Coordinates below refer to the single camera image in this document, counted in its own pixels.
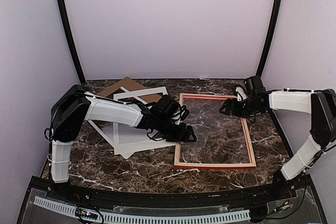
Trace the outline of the white photo mat board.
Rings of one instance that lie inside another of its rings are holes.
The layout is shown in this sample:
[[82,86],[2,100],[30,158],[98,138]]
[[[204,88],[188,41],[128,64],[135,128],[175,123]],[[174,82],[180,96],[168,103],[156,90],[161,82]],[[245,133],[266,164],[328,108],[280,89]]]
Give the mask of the white photo mat board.
[[[128,91],[125,87],[120,88],[123,93],[113,95],[114,100],[121,100],[125,98],[135,98],[142,103],[145,101],[145,96],[150,94],[167,94],[166,87],[149,88],[137,91]],[[175,146],[174,142],[166,142],[165,140],[153,141],[150,140],[146,131],[142,129],[136,129],[124,124],[113,123],[113,142],[114,153],[118,154],[131,154],[140,151],[151,150],[155,148],[163,148],[169,146]]]

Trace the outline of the autumn forest photo print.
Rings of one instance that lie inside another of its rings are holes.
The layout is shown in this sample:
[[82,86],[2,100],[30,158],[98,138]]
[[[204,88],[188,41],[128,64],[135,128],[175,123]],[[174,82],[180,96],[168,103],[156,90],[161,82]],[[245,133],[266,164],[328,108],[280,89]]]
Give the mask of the autumn forest photo print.
[[89,121],[97,132],[113,147],[115,155],[121,155],[128,159],[134,153],[156,148],[156,144],[150,141],[146,131],[129,127],[118,123],[102,123]]

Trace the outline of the clear plastic sheet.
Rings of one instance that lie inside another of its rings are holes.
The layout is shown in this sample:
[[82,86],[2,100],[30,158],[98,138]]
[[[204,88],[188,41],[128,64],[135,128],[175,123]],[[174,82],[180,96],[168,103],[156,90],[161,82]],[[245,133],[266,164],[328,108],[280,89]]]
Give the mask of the clear plastic sheet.
[[249,163],[241,120],[219,113],[223,101],[184,99],[183,104],[190,111],[184,122],[193,127],[197,141],[181,145],[180,162]]

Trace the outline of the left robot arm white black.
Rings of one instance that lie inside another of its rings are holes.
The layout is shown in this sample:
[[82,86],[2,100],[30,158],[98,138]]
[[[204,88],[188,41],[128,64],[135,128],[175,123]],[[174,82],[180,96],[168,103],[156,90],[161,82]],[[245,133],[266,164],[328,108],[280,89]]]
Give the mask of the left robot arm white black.
[[194,143],[193,127],[183,121],[189,110],[168,94],[156,102],[121,102],[86,92],[82,86],[72,86],[51,108],[49,127],[44,137],[49,141],[49,176],[55,183],[54,193],[63,201],[74,197],[69,180],[69,163],[73,142],[83,122],[103,121],[119,123],[147,130],[147,137],[155,141]]

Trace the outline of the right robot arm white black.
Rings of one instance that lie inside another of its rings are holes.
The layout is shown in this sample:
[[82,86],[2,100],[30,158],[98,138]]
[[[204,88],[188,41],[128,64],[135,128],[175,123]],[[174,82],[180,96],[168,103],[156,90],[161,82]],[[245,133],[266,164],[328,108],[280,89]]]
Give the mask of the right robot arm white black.
[[335,157],[335,92],[332,89],[237,92],[236,97],[224,100],[218,111],[243,119],[273,112],[280,118],[286,136],[306,133],[300,143],[290,141],[296,152],[280,168],[278,177],[281,179],[268,187],[268,195],[273,200],[286,194],[287,182],[304,171],[322,175],[317,169],[326,163],[326,156]]

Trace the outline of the red wooden picture frame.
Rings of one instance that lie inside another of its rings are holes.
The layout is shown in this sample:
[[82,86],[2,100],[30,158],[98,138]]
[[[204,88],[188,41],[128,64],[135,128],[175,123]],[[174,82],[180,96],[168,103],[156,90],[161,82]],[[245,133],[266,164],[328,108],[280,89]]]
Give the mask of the red wooden picture frame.
[[[210,95],[210,94],[191,94],[191,93],[180,93],[180,100],[179,103],[180,105],[184,104],[184,100],[210,100],[210,101],[222,101],[224,102],[227,99],[235,99],[235,96],[232,95]],[[250,134],[249,134],[249,129],[247,125],[246,119],[241,118],[240,119],[242,128],[243,128],[243,133],[244,133],[244,139],[246,142],[246,147],[247,147],[247,154],[249,158],[248,163],[233,163],[233,164],[210,164],[210,163],[186,163],[186,162],[181,162],[180,157],[181,157],[181,144],[177,143],[175,146],[175,155],[174,155],[174,167],[175,168],[185,168],[185,169],[205,169],[205,170],[210,170],[210,169],[253,169],[256,168],[256,160],[255,160],[255,154],[254,154],[254,149],[253,145],[251,142]]]

